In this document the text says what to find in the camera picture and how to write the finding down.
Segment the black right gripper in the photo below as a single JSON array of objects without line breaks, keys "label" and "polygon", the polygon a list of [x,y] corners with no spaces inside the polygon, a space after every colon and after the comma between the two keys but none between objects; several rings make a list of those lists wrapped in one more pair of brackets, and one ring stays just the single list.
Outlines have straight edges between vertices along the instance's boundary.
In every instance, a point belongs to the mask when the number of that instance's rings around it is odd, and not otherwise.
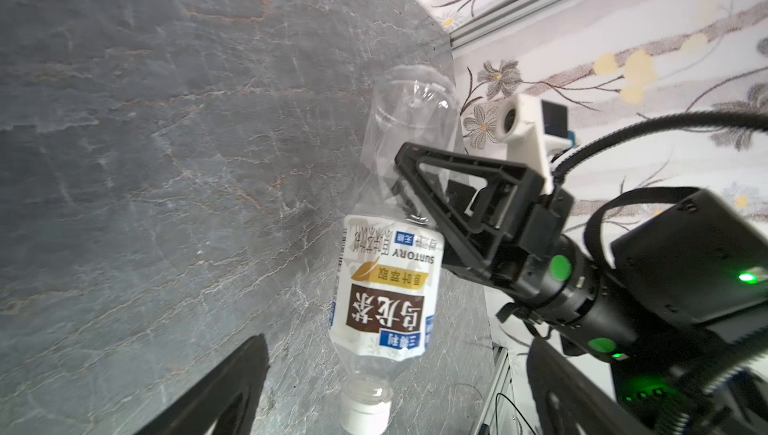
[{"label": "black right gripper", "polygon": [[562,234],[569,193],[556,188],[539,202],[544,178],[525,165],[412,142],[394,162],[444,237],[442,268],[501,283],[510,300],[495,310],[499,323],[515,318],[535,337],[545,324],[568,356],[638,353],[648,314]]}]

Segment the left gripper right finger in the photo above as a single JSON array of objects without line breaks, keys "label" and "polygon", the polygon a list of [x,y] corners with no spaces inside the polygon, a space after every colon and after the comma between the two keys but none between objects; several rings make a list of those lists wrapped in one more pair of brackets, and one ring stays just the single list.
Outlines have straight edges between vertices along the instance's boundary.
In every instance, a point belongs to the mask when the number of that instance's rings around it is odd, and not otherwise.
[{"label": "left gripper right finger", "polygon": [[544,434],[648,434],[545,340],[530,346],[526,370]]}]

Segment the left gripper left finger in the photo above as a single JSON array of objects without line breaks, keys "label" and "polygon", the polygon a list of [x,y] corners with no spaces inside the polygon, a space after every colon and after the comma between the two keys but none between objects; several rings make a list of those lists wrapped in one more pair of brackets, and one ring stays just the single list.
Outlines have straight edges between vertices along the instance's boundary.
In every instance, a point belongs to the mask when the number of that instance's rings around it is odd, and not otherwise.
[{"label": "left gripper left finger", "polygon": [[249,434],[268,370],[266,338],[252,336],[137,434]]}]

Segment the Suntory white label bottle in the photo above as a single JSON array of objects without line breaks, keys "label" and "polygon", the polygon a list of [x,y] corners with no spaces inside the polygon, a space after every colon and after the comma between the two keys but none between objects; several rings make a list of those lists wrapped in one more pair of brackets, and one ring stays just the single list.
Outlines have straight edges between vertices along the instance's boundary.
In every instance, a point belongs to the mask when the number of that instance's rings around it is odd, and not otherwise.
[{"label": "Suntory white label bottle", "polygon": [[349,434],[386,431],[394,379],[427,350],[445,242],[395,156],[406,142],[453,150],[456,113],[453,83],[432,67],[397,66],[374,85],[330,307]]}]

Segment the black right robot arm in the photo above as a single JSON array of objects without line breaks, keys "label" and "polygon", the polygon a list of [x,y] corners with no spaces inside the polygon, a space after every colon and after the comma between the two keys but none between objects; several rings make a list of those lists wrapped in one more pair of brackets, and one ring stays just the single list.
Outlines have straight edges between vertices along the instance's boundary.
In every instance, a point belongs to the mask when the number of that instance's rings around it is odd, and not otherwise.
[{"label": "black right robot arm", "polygon": [[563,232],[573,205],[533,169],[404,144],[394,159],[446,240],[442,265],[508,297],[498,319],[547,324],[528,380],[546,434],[763,434],[767,242],[695,187],[626,192],[609,209],[663,212],[609,249],[603,212],[583,243]]}]

